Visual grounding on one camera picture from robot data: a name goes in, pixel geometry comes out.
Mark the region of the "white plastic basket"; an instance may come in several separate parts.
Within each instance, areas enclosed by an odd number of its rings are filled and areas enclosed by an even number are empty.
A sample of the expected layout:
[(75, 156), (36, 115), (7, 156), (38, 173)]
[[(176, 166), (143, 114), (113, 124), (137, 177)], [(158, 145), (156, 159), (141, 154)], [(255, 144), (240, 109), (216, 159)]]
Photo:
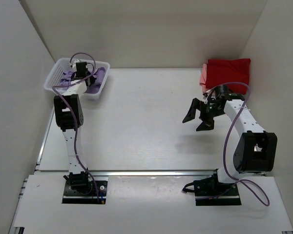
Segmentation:
[[(51, 69), (49, 75), (47, 76), (45, 83), (43, 85), (44, 89), (53, 92), (52, 87), (60, 85), (62, 86), (62, 81), (67, 77), (66, 74), (72, 75), (70, 58), (60, 58), (53, 68)], [(99, 100), (101, 92), (107, 81), (109, 74), (110, 64), (108, 62), (96, 61), (96, 68), (94, 77), (96, 78), (95, 84), (91, 85), (87, 89), (84, 97), (89, 100)]]

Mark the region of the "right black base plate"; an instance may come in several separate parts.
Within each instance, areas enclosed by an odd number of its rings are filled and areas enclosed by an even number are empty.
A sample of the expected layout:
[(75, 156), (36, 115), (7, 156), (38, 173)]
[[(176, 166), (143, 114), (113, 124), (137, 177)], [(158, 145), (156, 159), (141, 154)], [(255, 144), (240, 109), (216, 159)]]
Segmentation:
[(196, 206), (239, 206), (242, 205), (237, 185), (220, 183), (217, 179), (194, 180)]

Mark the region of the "aluminium rail frame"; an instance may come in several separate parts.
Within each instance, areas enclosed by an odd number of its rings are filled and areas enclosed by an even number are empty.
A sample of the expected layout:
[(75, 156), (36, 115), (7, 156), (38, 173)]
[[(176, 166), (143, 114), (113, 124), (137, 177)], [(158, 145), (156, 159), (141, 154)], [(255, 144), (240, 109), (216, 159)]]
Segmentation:
[(210, 176), (232, 155), (240, 139), (232, 117), (215, 118), (212, 131), (197, 132), (200, 120), (182, 123), (191, 98), (176, 108), (167, 101), (84, 101), (83, 160), (105, 178), (104, 205), (62, 202), (69, 163), (63, 134), (51, 121), (40, 166), (27, 179), (14, 227), (25, 234), (280, 234), (293, 226), (272, 176), (246, 175), (258, 184), (237, 185), (239, 206), (197, 206), (182, 188)]

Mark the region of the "red folded t shirt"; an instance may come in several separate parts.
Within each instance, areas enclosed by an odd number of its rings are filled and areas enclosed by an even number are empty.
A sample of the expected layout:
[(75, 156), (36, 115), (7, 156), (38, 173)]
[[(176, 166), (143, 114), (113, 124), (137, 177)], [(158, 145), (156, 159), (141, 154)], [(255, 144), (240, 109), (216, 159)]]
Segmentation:
[(234, 60), (209, 59), (203, 65), (200, 84), (204, 90), (211, 89), (217, 85), (226, 83), (234, 93), (246, 94), (247, 87), (240, 84), (230, 84), (239, 82), (249, 84), (251, 59), (241, 58)]

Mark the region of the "purple t shirt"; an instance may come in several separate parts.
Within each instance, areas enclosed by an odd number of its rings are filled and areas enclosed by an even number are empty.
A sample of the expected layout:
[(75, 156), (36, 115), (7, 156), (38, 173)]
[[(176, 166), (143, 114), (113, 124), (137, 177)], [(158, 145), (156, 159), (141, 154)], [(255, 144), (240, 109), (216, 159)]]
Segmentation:
[[(102, 85), (102, 82), (104, 80), (105, 73), (106, 73), (106, 69), (104, 67), (100, 67), (95, 71), (94, 75), (90, 78), (91, 80), (94, 81), (94, 83), (88, 86), (86, 93), (88, 94), (98, 93)], [(73, 70), (64, 71), (63, 76), (60, 79), (59, 86), (64, 86), (63, 89), (67, 90), (67, 86), (71, 84), (71, 81), (76, 80), (76, 78), (77, 78), (76, 72), (74, 72)]]

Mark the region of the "pink folded t shirt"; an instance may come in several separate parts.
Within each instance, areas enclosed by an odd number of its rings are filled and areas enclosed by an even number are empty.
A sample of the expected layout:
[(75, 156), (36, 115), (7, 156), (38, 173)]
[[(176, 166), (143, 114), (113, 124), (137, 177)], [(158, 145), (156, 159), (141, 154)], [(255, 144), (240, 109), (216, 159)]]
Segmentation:
[(244, 80), (237, 72), (227, 66), (210, 63), (203, 64), (199, 81), (203, 94), (205, 94), (210, 88), (228, 82), (244, 82)]

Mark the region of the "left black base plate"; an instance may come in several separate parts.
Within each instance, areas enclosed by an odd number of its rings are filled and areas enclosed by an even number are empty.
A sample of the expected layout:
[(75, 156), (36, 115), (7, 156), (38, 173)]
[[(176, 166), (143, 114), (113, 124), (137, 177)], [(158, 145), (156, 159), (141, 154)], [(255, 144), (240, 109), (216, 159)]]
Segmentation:
[(104, 205), (106, 203), (108, 177), (99, 176), (95, 177), (95, 180), (98, 188), (98, 194), (95, 186), (93, 185), (92, 179), (89, 180), (90, 187), (81, 192), (73, 190), (68, 182), (66, 182), (63, 191), (62, 203)]

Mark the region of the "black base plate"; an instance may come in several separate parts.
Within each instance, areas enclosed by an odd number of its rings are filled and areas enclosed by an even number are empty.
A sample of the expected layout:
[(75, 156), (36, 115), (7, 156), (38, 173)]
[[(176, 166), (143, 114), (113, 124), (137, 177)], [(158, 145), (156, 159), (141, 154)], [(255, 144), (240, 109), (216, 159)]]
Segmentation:
[(239, 206), (242, 205), (237, 185), (220, 183), (217, 179), (194, 180), (196, 206)]
[(95, 186), (93, 185), (92, 179), (89, 180), (90, 187), (81, 192), (73, 190), (68, 182), (66, 182), (63, 191), (62, 203), (104, 205), (106, 203), (108, 177), (99, 176), (95, 177), (95, 180), (98, 188), (98, 194)]

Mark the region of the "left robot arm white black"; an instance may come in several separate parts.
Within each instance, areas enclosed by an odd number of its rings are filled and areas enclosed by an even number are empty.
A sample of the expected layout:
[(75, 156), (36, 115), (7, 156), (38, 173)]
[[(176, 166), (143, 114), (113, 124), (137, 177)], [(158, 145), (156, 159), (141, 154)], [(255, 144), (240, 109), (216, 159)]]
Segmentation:
[(56, 93), (53, 102), (56, 124), (62, 131), (68, 154), (69, 170), (64, 178), (73, 191), (85, 196), (97, 187), (86, 164), (81, 160), (80, 128), (84, 123), (84, 115), (80, 96), (96, 80), (93, 77), (95, 64), (92, 64), (93, 70), (89, 72), (89, 63), (85, 61), (76, 60), (70, 63), (73, 70), (70, 82), (52, 87)]

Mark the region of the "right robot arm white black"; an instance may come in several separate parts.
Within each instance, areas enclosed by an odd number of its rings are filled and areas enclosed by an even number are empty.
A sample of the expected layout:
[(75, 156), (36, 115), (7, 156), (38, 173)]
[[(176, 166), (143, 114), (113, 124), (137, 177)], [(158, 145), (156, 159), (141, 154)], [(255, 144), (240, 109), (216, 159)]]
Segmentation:
[(195, 119), (199, 113), (201, 124), (196, 131), (214, 129), (214, 119), (227, 115), (231, 120), (223, 146), (223, 166), (212, 176), (187, 184), (182, 191), (194, 193), (199, 199), (216, 199), (228, 195), (238, 184), (250, 188), (255, 182), (248, 175), (270, 172), (273, 169), (277, 136), (267, 132), (247, 108), (248, 96), (235, 93), (224, 83), (204, 94), (204, 100), (194, 98), (183, 123)]

